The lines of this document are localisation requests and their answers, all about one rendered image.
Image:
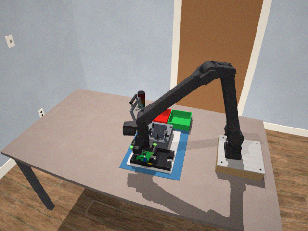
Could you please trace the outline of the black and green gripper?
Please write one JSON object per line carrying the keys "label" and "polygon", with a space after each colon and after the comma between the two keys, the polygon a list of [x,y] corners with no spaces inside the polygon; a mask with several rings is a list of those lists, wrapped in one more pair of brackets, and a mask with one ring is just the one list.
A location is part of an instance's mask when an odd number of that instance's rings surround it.
{"label": "black and green gripper", "polygon": [[[134,146],[134,144],[135,144],[135,139],[133,139],[133,141],[132,141],[132,143],[131,143],[131,146],[130,146],[130,149],[132,150],[132,147]],[[151,155],[151,157],[152,157],[152,155],[153,155],[153,153],[154,153],[154,151],[155,151],[155,149],[156,149],[156,146],[157,146],[157,144],[156,143],[154,143],[154,140],[152,140],[152,139],[149,139],[149,146],[148,146],[148,148],[145,148],[144,147],[144,151],[149,151],[150,152],[150,155]]]}

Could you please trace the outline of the red open tray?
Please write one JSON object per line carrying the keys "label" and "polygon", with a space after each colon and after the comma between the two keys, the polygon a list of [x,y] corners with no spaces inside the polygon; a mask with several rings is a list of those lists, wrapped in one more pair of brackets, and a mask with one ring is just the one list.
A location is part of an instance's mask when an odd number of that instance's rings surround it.
{"label": "red open tray", "polygon": [[169,117],[170,117],[170,114],[171,114],[171,109],[166,109],[156,119],[154,119],[153,122],[159,122],[159,123],[167,124]]}

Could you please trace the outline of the green bin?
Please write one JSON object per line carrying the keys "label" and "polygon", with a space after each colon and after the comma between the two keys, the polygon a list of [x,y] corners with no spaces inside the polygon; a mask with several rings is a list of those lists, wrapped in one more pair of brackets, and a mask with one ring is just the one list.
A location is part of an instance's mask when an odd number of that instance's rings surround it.
{"label": "green bin", "polygon": [[171,111],[168,124],[173,125],[174,129],[189,131],[192,112],[173,110]]}

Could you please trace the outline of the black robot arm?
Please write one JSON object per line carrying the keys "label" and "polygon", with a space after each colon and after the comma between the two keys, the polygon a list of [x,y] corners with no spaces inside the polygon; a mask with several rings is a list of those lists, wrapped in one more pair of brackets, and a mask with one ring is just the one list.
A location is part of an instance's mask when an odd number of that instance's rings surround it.
{"label": "black robot arm", "polygon": [[[162,112],[201,85],[207,85],[214,79],[220,78],[227,124],[224,128],[224,135],[227,136],[227,142],[224,142],[225,158],[241,160],[241,145],[244,141],[244,136],[240,130],[238,119],[235,74],[236,69],[231,65],[231,63],[205,61],[181,83],[176,85],[152,104],[149,104],[138,111],[136,120],[125,121],[123,124],[123,135],[135,136],[136,132],[138,133],[135,137],[135,144],[132,148],[133,153],[140,156],[142,155],[144,147],[148,148],[148,125]],[[138,136],[141,137],[141,139]],[[147,136],[148,138],[146,138]]]}

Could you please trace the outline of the green circuit board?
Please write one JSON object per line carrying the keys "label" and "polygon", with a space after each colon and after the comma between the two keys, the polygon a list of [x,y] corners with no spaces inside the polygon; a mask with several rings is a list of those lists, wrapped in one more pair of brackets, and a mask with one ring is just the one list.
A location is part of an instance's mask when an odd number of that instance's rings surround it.
{"label": "green circuit board", "polygon": [[140,156],[137,156],[136,157],[136,160],[138,161],[143,161],[143,162],[148,162],[149,161],[149,158],[150,158],[150,152],[149,151],[142,151],[142,155]]}

